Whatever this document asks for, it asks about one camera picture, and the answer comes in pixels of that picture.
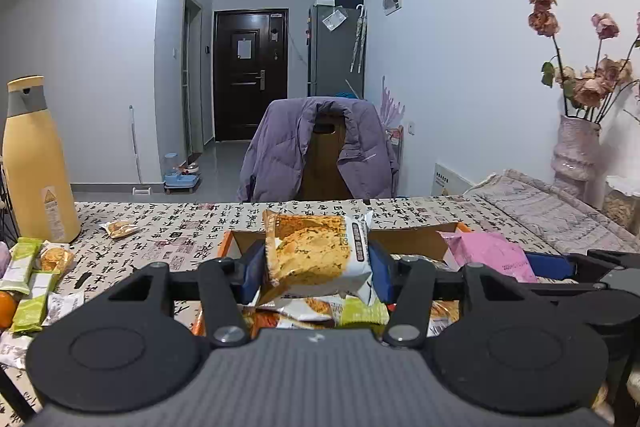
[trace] purple jacket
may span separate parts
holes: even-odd
[[[313,96],[270,103],[244,156],[239,201],[290,201],[296,197],[319,113],[344,115],[346,136],[338,170],[353,197],[392,197],[398,162],[375,107],[366,100]]]

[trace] jar lid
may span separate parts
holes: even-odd
[[[622,192],[625,196],[640,198],[640,180],[623,178],[622,176],[607,176],[605,181],[609,187]]]

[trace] refrigerator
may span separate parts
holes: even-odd
[[[333,31],[322,20],[334,12],[334,7],[312,6],[309,10],[307,96],[335,96],[340,92],[354,91],[359,98],[364,97],[366,57],[363,57],[362,70],[358,73],[360,43],[353,73],[350,72],[360,11],[343,9],[347,13],[347,19]]]

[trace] yellow thermos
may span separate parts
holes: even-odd
[[[2,157],[20,235],[69,243],[80,233],[43,76],[9,82]]]

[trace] doorway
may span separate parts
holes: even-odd
[[[289,10],[216,12],[216,141],[251,140],[268,105],[287,98]]]
[[[182,49],[180,54],[180,94],[182,98],[184,157],[187,162],[193,161],[194,156],[202,153],[204,147],[200,97],[201,40],[202,7],[194,0],[184,0]]]

